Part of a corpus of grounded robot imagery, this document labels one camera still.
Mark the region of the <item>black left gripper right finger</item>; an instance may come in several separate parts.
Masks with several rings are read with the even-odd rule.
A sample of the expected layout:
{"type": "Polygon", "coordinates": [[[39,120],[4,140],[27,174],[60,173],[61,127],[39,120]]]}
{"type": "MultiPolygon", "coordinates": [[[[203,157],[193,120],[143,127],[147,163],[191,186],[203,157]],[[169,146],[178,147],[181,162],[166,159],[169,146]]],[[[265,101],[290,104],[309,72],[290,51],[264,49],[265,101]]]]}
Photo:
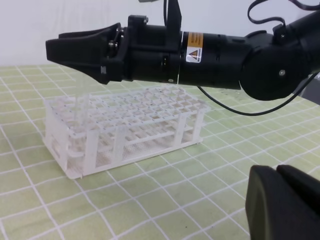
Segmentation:
{"type": "Polygon", "coordinates": [[[276,171],[317,215],[320,215],[320,181],[291,165],[278,165],[276,171]]]}

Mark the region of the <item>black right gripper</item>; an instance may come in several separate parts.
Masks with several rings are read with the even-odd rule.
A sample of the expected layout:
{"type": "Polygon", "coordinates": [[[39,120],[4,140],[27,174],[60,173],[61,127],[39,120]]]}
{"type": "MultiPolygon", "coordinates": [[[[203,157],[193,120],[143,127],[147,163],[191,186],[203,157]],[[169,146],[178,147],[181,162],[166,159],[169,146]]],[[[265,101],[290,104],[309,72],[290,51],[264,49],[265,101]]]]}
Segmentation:
{"type": "Polygon", "coordinates": [[[167,17],[165,26],[148,25],[146,16],[130,15],[123,33],[119,22],[95,30],[61,33],[45,42],[46,58],[101,84],[122,80],[177,83],[181,21],[182,17],[174,14],[167,17]]]}

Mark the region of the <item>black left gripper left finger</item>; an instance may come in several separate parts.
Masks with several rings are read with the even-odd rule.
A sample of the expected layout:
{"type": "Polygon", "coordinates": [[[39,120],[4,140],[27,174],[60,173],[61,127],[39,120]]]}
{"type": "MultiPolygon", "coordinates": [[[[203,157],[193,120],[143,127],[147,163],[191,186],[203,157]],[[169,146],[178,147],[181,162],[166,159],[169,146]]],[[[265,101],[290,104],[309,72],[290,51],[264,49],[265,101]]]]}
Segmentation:
{"type": "Polygon", "coordinates": [[[320,215],[272,167],[250,168],[245,212],[252,240],[320,238],[320,215]]]}

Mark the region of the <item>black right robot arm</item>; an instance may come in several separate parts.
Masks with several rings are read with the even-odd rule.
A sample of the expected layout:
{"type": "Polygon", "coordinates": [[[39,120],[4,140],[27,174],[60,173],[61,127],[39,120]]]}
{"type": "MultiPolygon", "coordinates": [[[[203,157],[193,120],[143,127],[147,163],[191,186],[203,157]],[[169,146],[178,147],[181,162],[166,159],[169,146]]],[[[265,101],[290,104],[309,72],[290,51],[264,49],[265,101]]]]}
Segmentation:
{"type": "Polygon", "coordinates": [[[287,97],[320,70],[318,11],[271,34],[244,37],[183,32],[181,18],[169,8],[166,26],[131,15],[127,27],[62,33],[46,41],[46,57],[101,84],[139,80],[243,89],[261,101],[287,97]]]}

